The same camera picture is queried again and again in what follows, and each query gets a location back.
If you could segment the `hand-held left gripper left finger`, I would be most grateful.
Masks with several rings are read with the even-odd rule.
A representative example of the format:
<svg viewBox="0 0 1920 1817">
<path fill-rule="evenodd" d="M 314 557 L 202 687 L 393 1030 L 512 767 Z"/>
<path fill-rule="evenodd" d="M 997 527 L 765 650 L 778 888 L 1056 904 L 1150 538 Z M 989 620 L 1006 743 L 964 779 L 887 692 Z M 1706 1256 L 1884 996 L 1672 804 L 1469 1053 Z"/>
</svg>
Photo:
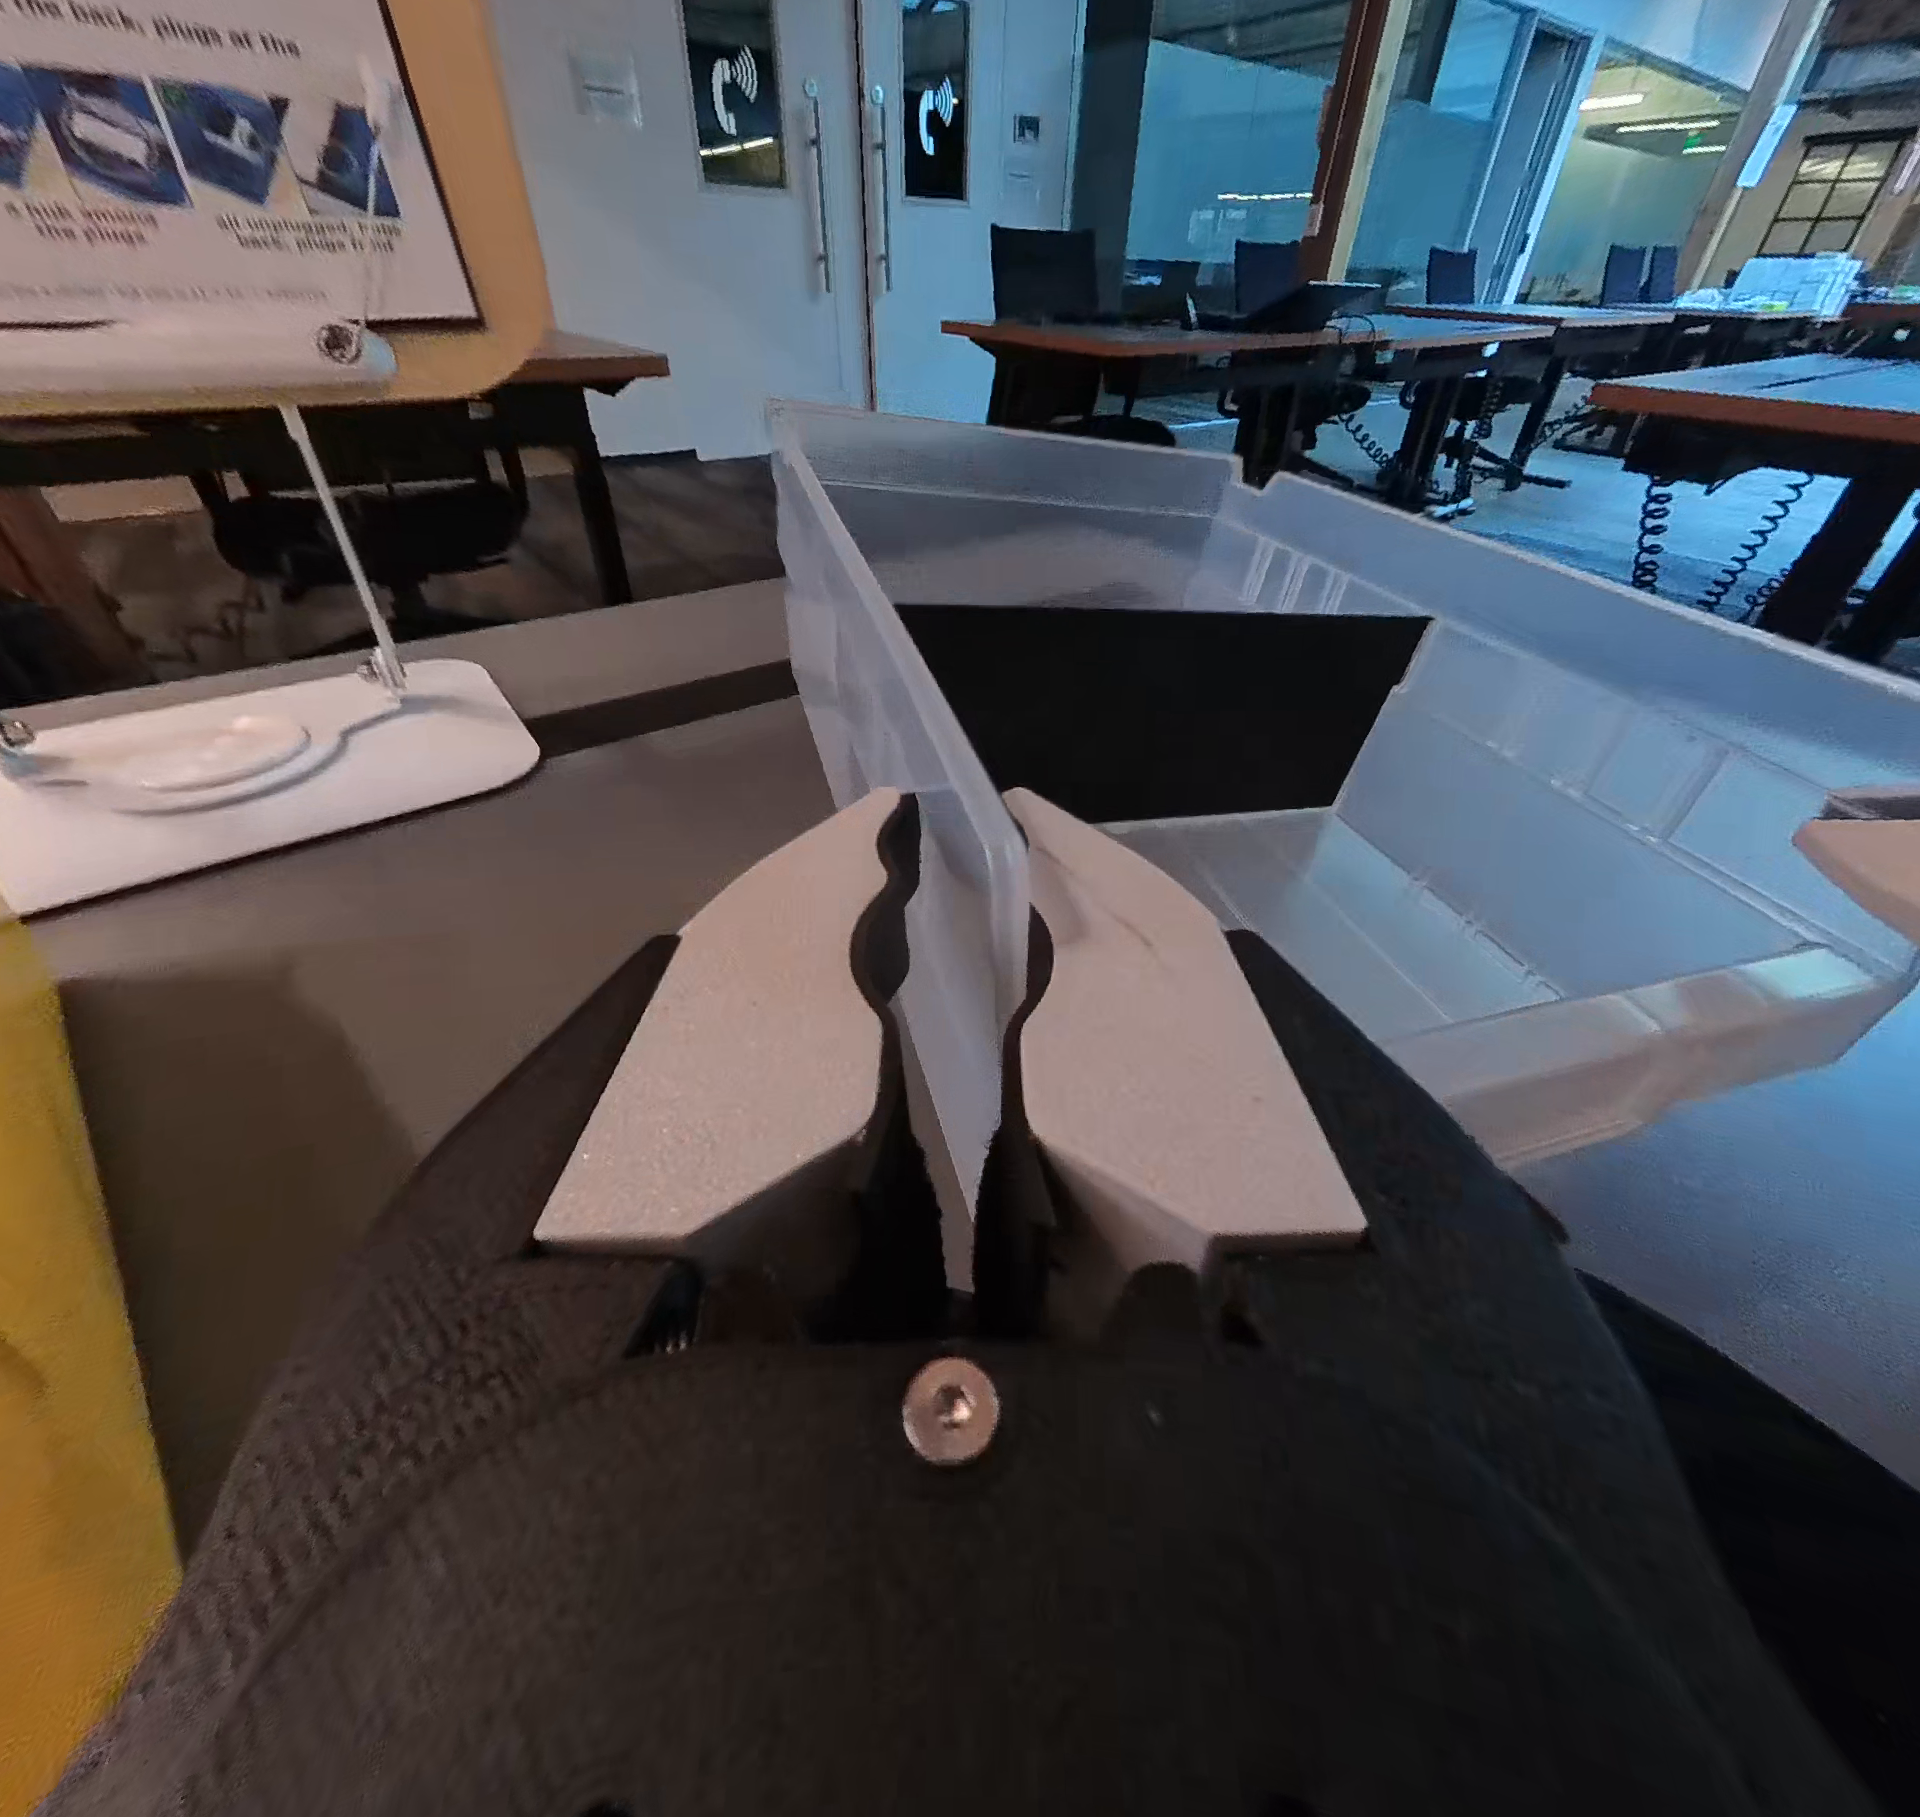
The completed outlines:
<svg viewBox="0 0 1920 1817">
<path fill-rule="evenodd" d="M 920 808 L 873 789 L 696 913 L 534 1229 L 553 1254 L 731 1261 L 887 1121 Z"/>
</svg>

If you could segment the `yellow plastic bin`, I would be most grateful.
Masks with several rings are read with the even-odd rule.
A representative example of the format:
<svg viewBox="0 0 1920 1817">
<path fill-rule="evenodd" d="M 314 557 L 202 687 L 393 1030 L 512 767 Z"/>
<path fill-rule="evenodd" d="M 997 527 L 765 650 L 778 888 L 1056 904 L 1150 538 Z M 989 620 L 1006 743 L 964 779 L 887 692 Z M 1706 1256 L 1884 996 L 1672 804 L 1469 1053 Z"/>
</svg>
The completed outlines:
<svg viewBox="0 0 1920 1817">
<path fill-rule="evenodd" d="M 2 916 L 2 1811 L 34 1813 L 181 1588 L 62 994 Z"/>
</svg>

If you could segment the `black office chair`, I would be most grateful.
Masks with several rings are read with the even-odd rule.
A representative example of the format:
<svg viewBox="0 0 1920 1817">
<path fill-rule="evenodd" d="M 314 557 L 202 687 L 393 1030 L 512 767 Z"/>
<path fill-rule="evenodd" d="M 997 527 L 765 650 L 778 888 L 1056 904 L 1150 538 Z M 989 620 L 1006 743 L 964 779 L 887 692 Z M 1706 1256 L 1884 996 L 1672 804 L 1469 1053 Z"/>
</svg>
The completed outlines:
<svg viewBox="0 0 1920 1817">
<path fill-rule="evenodd" d="M 990 229 L 997 323 L 1100 323 L 1097 266 L 1090 229 Z M 1102 412 L 1095 361 L 1032 345 L 996 348 L 987 424 L 1057 436 L 1176 448 L 1173 431 L 1131 407 Z"/>
</svg>

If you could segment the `white phone booth door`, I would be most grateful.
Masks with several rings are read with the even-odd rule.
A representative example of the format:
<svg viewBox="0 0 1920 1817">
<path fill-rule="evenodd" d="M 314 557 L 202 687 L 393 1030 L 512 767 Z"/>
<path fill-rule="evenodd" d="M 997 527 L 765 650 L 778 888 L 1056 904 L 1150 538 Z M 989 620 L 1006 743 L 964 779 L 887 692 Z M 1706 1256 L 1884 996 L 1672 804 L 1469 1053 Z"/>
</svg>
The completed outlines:
<svg viewBox="0 0 1920 1817">
<path fill-rule="evenodd" d="M 767 454 L 770 400 L 864 407 L 853 0 L 489 0 L 566 332 L 661 352 L 612 456 Z"/>
<path fill-rule="evenodd" d="M 1068 220 L 1086 0 L 854 0 L 871 403 L 980 421 L 990 231 Z"/>
</svg>

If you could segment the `clear plastic bin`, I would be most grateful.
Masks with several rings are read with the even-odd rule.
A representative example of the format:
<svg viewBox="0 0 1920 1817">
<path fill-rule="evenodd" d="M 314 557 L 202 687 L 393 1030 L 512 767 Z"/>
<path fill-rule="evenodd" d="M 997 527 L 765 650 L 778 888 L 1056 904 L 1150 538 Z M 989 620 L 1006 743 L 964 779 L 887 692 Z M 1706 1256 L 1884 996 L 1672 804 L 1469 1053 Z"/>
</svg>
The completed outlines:
<svg viewBox="0 0 1920 1817">
<path fill-rule="evenodd" d="M 1908 913 L 1794 844 L 1917 808 L 1917 687 L 1235 460 L 781 400 L 841 808 L 921 802 L 898 996 L 974 1206 L 1028 789 L 1250 929 L 1505 1167 L 1836 1061 Z"/>
</svg>

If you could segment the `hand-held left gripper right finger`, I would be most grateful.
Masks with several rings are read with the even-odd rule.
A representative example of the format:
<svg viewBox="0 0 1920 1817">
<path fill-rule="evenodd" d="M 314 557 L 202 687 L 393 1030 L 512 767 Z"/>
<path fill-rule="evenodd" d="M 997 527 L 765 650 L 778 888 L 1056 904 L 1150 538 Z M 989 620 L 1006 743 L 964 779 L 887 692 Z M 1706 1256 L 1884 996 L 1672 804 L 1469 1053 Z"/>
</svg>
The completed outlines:
<svg viewBox="0 0 1920 1817">
<path fill-rule="evenodd" d="M 1049 981 L 1021 1032 L 1026 1124 L 1118 1276 L 1356 1250 L 1368 1219 L 1213 912 L 1031 789 Z"/>
</svg>

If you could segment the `wooden-edged office desk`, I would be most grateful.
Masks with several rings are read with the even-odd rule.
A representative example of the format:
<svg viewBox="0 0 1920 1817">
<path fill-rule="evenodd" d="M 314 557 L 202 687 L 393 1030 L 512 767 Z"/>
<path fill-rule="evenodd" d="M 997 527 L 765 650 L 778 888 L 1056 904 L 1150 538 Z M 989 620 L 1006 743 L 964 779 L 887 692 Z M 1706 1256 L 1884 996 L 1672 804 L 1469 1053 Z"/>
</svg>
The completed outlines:
<svg viewBox="0 0 1920 1817">
<path fill-rule="evenodd" d="M 589 393 L 615 397 L 670 373 L 664 354 L 548 336 L 507 382 L 453 400 L 333 405 L 308 412 L 323 472 L 343 501 L 359 557 L 401 644 L 498 628 L 436 609 L 434 580 L 507 564 L 531 515 L 527 450 L 569 463 L 589 534 L 597 602 L 627 605 L 633 580 L 612 487 L 589 420 Z M 255 588 L 297 605 L 349 588 L 284 420 L 266 408 L 171 411 L 4 424 L 4 490 L 185 480 L 210 515 L 222 561 Z M 62 572 L 81 574 L 77 588 Z M 151 678 L 110 598 L 46 538 L 4 527 L 2 696 L 51 701 Z"/>
<path fill-rule="evenodd" d="M 1626 467 L 1658 487 L 1721 487 L 1775 469 L 1838 480 L 1841 494 L 1760 627 L 1882 667 L 1917 638 L 1919 534 L 1852 598 L 1919 493 L 1919 361 L 1809 352 L 1601 382 L 1589 405 L 1629 424 Z"/>
<path fill-rule="evenodd" d="M 1373 493 L 1396 509 L 1435 505 L 1430 481 L 1450 448 L 1474 463 L 1469 441 L 1479 418 L 1459 412 L 1462 389 L 1534 376 L 1547 365 L 1555 328 L 1372 312 L 1337 316 L 1309 332 L 1183 328 L 1176 323 L 1064 323 L 949 319 L 949 339 L 993 359 L 987 421 L 1039 429 L 1044 393 L 1071 405 L 1111 399 L 1111 421 L 1131 420 L 1141 400 L 1205 393 L 1235 405 L 1235 460 L 1250 487 L 1281 473 L 1332 469 L 1309 437 L 1343 418 L 1347 389 L 1415 389 L 1403 444 L 1379 460 Z"/>
</svg>

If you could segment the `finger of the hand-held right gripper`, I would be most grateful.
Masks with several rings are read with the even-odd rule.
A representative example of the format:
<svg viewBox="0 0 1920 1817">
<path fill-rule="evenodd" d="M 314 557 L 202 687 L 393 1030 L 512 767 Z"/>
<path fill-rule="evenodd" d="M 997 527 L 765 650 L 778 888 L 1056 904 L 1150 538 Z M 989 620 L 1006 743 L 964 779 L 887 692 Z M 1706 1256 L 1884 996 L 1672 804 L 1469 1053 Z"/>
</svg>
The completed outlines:
<svg viewBox="0 0 1920 1817">
<path fill-rule="evenodd" d="M 1793 846 L 1862 912 L 1919 945 L 1919 785 L 1830 792 Z"/>
</svg>

